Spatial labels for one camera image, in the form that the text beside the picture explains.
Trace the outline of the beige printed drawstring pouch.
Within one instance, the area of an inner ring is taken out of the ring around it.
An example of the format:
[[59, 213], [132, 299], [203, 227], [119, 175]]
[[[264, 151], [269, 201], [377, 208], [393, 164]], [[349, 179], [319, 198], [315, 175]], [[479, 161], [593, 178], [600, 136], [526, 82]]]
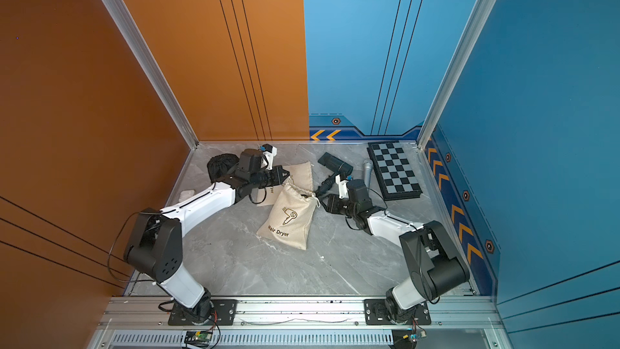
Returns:
[[[285, 165], [284, 170], [291, 173], [285, 180], [286, 183], [293, 184], [307, 191], [313, 191], [313, 165], [310, 162], [296, 165]], [[283, 189], [284, 186], [279, 185], [268, 187], [265, 191], [258, 191], [258, 200], [265, 198], [263, 202], [258, 203], [258, 206], [273, 205]]]

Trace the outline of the black hair dryer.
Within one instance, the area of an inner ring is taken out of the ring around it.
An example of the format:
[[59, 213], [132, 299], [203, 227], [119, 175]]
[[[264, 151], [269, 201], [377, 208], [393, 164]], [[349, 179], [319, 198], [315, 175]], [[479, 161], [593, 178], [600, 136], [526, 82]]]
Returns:
[[339, 176], [341, 179], [345, 179], [349, 177], [353, 173], [353, 166], [344, 161], [340, 160], [340, 158], [335, 157], [330, 153], [324, 153], [319, 159], [318, 163], [321, 166], [329, 169], [332, 174], [327, 179], [325, 179], [316, 189], [315, 195], [316, 197], [324, 196], [328, 193], [328, 191], [336, 184], [336, 177]]

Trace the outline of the black drawstring pouch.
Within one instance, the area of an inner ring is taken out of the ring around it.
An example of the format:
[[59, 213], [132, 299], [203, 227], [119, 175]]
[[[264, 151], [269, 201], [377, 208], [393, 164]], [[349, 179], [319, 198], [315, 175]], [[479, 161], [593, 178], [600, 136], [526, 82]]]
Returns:
[[212, 183], [227, 175], [234, 166], [237, 166], [240, 158], [234, 153], [222, 153], [212, 157], [207, 163], [209, 179]]

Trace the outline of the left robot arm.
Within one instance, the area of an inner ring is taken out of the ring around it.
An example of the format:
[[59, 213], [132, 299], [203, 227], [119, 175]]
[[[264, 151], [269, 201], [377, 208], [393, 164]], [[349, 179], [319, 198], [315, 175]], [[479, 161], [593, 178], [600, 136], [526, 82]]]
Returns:
[[158, 211], [141, 211], [125, 247], [124, 261], [172, 297], [190, 323], [205, 324], [212, 315], [211, 293], [184, 267], [185, 236], [254, 189], [282, 185], [289, 176], [290, 171], [280, 165], [250, 172], [233, 168], [190, 199]]

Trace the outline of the grey microphone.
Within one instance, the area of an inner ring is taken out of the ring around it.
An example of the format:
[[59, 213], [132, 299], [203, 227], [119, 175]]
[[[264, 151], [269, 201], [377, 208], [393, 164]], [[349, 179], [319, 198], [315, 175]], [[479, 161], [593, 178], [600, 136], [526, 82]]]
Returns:
[[374, 163], [370, 159], [363, 161], [363, 182], [366, 187], [371, 187], [372, 173], [374, 171]]

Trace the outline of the folded checkered chess board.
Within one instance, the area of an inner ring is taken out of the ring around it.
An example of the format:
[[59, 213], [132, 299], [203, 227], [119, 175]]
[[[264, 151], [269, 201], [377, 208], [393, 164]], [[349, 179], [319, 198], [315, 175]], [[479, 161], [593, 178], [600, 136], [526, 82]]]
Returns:
[[385, 201], [421, 196], [421, 186], [400, 142], [371, 142], [367, 151]]

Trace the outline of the white earbuds case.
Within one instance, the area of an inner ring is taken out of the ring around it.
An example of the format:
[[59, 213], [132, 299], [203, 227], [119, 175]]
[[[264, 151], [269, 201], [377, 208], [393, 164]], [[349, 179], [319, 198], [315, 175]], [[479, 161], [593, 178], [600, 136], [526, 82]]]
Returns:
[[180, 192], [179, 194], [179, 203], [184, 202], [185, 200], [188, 200], [190, 198], [192, 198], [195, 195], [195, 190], [185, 190]]

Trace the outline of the right green circuit board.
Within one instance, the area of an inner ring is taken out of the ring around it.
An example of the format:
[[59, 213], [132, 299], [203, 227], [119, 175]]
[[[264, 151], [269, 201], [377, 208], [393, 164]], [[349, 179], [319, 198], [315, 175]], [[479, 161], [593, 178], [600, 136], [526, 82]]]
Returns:
[[418, 343], [427, 337], [424, 329], [421, 331], [414, 330], [392, 330], [391, 349], [415, 349]]

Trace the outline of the green circuit board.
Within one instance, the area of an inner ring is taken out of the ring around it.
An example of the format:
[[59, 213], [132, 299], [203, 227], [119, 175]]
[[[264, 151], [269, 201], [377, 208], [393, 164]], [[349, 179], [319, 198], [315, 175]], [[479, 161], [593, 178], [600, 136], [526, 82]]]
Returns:
[[214, 343], [213, 331], [187, 331], [183, 340], [185, 348], [210, 348]]
[[427, 337], [424, 329], [421, 331], [414, 330], [392, 330], [391, 349], [415, 349], [418, 343]]

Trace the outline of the left green circuit board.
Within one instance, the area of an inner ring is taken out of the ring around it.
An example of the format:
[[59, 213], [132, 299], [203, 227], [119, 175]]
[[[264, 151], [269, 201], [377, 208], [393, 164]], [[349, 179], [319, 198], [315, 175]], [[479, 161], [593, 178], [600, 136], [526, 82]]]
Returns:
[[213, 331], [187, 331], [183, 340], [185, 348], [210, 348], [214, 343]]

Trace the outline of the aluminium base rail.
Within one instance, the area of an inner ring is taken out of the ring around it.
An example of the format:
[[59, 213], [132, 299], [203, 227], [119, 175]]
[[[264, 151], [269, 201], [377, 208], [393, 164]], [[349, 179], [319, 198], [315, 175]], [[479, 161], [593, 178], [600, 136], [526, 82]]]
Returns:
[[392, 330], [424, 329], [416, 348], [509, 348], [488, 297], [442, 297], [423, 305], [412, 323], [387, 318], [383, 297], [214, 297], [214, 311], [195, 325], [166, 297], [109, 301], [90, 348], [185, 348], [187, 331], [213, 331], [210, 348], [390, 348]]

